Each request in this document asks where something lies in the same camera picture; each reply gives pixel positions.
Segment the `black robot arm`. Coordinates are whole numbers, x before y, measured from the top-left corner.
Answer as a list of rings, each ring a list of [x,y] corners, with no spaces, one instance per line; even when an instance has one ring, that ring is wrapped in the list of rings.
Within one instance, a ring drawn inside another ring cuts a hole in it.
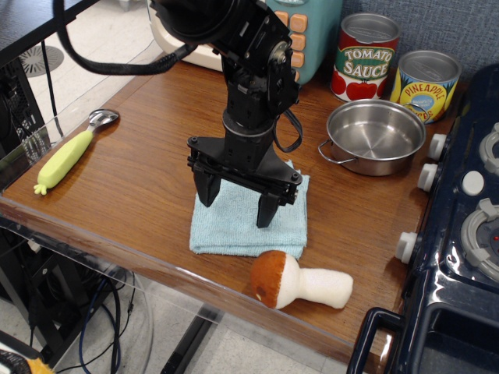
[[[106,76],[150,76],[167,72],[201,45],[221,56],[228,90],[221,138],[191,137],[188,159],[201,203],[210,206],[221,181],[260,194],[257,226],[267,227],[280,206],[292,204],[302,181],[299,172],[278,156],[276,125],[286,117],[296,129],[292,113],[299,100],[299,84],[291,65],[288,28],[260,1],[153,1],[161,25],[181,46],[147,65],[93,62],[73,48],[66,29],[65,7],[52,10],[62,46],[89,72]]]

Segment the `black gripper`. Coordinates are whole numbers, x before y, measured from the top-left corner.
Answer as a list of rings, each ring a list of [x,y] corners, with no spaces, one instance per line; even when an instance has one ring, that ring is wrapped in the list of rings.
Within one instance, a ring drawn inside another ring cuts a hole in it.
[[[192,136],[187,140],[188,165],[198,198],[210,207],[223,179],[259,192],[257,227],[267,228],[279,206],[295,202],[302,177],[275,152],[275,122],[250,130],[225,120],[224,127],[222,138]]]

